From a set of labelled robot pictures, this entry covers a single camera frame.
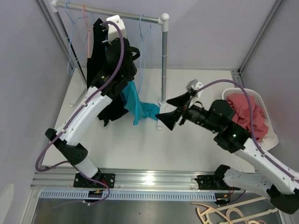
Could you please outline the teal t shirt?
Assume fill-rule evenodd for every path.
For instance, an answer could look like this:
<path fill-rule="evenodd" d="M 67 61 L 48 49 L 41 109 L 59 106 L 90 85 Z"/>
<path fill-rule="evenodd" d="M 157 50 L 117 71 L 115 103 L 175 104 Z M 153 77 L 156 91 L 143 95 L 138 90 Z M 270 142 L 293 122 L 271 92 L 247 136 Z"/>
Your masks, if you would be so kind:
<path fill-rule="evenodd" d="M 117 64 L 120 50 L 116 50 L 116 53 L 114 53 L 112 52 L 112 47 L 106 48 L 105 56 L 107 60 L 113 59 L 113 62 Z M 131 70 L 134 70 L 133 74 L 136 74 L 137 69 L 133 61 L 139 56 L 139 49 L 129 47 L 128 50 L 125 50 L 122 67 L 128 65 L 131 67 Z M 159 107 L 156 104 L 140 101 L 134 81 L 128 82 L 127 86 L 120 92 L 115 100 L 98 115 L 98 118 L 104 121 L 104 127 L 106 127 L 109 121 L 117 120 L 128 112 L 134 115 L 133 125 L 135 126 L 141 119 L 150 118 L 157 120 L 156 114 L 159 113 Z"/>

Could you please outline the salmon pink t shirt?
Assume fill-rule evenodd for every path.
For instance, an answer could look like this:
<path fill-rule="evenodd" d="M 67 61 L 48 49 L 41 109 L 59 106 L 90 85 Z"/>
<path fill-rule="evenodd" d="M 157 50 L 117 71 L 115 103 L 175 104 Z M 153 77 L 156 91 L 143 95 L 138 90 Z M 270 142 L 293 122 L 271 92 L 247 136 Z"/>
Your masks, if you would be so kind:
<path fill-rule="evenodd" d="M 253 96 L 249 95 L 249 99 L 253 112 L 253 127 L 255 137 L 258 142 L 261 142 L 262 138 L 267 134 L 269 128 L 265 123 L 265 116 L 263 115 L 262 108 L 255 103 L 255 98 Z M 233 116 L 232 120 L 252 134 L 249 104 L 245 95 L 242 93 L 233 93 L 227 96 L 226 101 L 235 111 L 235 115 Z"/>

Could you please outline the light blue wire hanger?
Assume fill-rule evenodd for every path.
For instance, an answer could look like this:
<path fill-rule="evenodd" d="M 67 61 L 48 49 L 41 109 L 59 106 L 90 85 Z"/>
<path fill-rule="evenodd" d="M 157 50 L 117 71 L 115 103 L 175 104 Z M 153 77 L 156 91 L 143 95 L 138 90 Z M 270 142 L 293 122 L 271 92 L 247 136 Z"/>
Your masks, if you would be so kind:
<path fill-rule="evenodd" d="M 137 92 L 141 92 L 143 76 L 144 76 L 144 69 L 146 65 L 147 59 L 147 48 L 150 41 L 150 34 L 151 34 L 151 25 L 143 32 L 142 31 L 142 19 L 144 14 L 142 14 L 139 18 L 139 32 L 141 38 L 141 49 L 140 49 L 140 63 L 139 63 L 139 81 L 138 81 L 138 88 Z"/>
<path fill-rule="evenodd" d="M 88 19 L 88 17 L 86 16 L 80 16 L 77 17 L 76 19 L 72 18 L 72 16 L 69 13 L 70 8 L 70 2 L 66 1 L 64 4 L 64 12 L 66 13 L 66 15 L 68 16 L 70 22 L 71 22 L 71 31 L 68 34 L 67 40 L 68 40 L 68 64 L 67 64 L 67 74 L 72 76 L 75 69 L 80 66 L 80 57 L 82 55 L 82 52 L 85 48 L 86 42 L 87 42 L 87 37 L 85 38 L 85 42 L 83 44 L 83 47 L 81 49 L 81 52 L 79 53 L 79 55 L 77 55 L 77 53 L 75 52 L 75 48 L 73 46 L 73 41 L 72 41 L 72 36 L 74 34 L 74 30 L 76 27 L 76 24 L 79 20 L 83 20 L 83 19 Z"/>

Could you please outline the green and white t shirt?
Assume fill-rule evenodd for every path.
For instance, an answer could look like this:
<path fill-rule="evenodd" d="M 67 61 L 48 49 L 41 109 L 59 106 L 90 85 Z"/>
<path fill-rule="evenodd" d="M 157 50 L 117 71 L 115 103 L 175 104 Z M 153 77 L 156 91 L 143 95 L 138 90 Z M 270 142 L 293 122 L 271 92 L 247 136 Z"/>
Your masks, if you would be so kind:
<path fill-rule="evenodd" d="M 272 129 L 269 129 L 267 134 L 262 138 L 260 145 L 264 151 L 269 151 L 279 143 L 277 135 Z"/>

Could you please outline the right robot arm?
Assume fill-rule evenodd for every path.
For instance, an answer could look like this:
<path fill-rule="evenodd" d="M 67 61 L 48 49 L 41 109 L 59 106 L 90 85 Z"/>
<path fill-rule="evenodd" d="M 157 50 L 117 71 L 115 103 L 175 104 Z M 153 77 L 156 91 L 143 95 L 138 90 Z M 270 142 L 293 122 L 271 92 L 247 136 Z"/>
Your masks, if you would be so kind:
<path fill-rule="evenodd" d="M 213 174 L 213 185 L 218 189 L 226 186 L 241 188 L 265 197 L 270 203 L 287 214 L 294 214 L 299 209 L 298 173 L 282 164 L 267 151 L 259 148 L 251 134 L 232 121 L 235 112 L 226 100 L 215 100 L 209 110 L 193 96 L 185 94 L 167 100 L 176 107 L 172 112 L 160 113 L 156 117 L 170 130 L 175 124 L 183 125 L 190 121 L 216 134 L 217 145 L 244 159 L 254 166 L 261 176 L 237 171 L 229 166 L 220 165 Z"/>

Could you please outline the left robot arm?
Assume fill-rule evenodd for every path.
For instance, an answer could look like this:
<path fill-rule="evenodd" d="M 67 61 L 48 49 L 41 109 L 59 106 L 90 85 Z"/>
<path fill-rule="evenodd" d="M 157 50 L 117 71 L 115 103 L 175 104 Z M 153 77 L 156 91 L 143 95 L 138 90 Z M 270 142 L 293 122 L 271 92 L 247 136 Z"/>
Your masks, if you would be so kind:
<path fill-rule="evenodd" d="M 130 46 L 127 38 L 114 39 L 104 51 L 104 64 L 75 111 L 60 127 L 45 132 L 50 144 L 84 176 L 84 182 L 90 187 L 98 186 L 101 176 L 87 149 L 80 144 L 81 137 L 134 80 L 137 71 L 133 61 L 140 55 L 139 49 Z"/>

